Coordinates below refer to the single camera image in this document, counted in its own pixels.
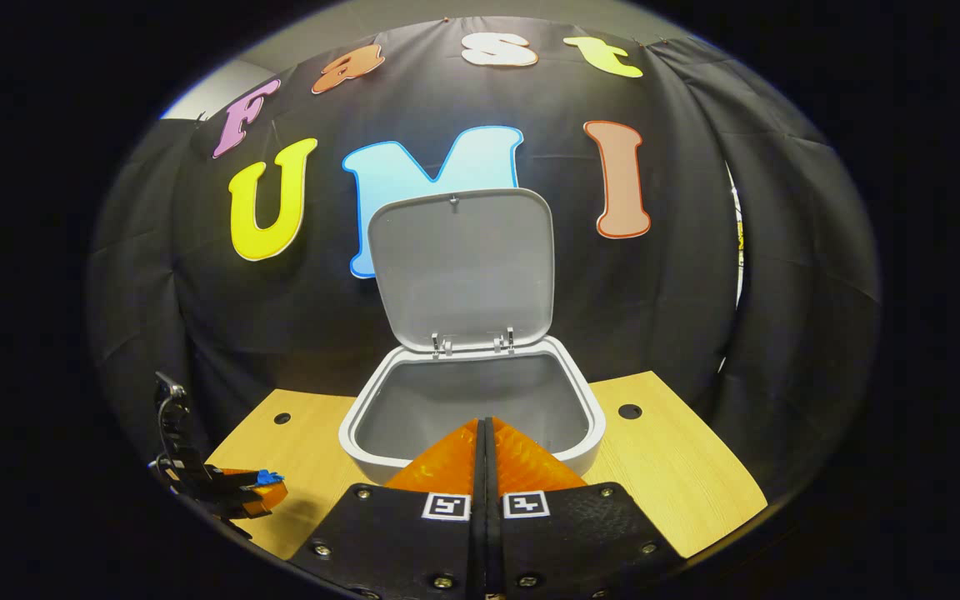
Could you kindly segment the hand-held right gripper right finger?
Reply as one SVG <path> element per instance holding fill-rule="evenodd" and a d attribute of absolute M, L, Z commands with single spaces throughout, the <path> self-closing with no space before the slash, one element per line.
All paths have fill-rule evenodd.
<path fill-rule="evenodd" d="M 644 598 L 685 562 L 620 483 L 499 494 L 487 418 L 487 599 Z"/>

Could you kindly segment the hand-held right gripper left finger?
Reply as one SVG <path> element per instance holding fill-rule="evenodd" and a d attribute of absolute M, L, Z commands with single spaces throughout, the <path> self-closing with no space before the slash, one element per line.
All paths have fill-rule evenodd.
<path fill-rule="evenodd" d="M 469 494 L 354 483 L 290 565 L 362 599 L 483 599 L 485 516 Z"/>

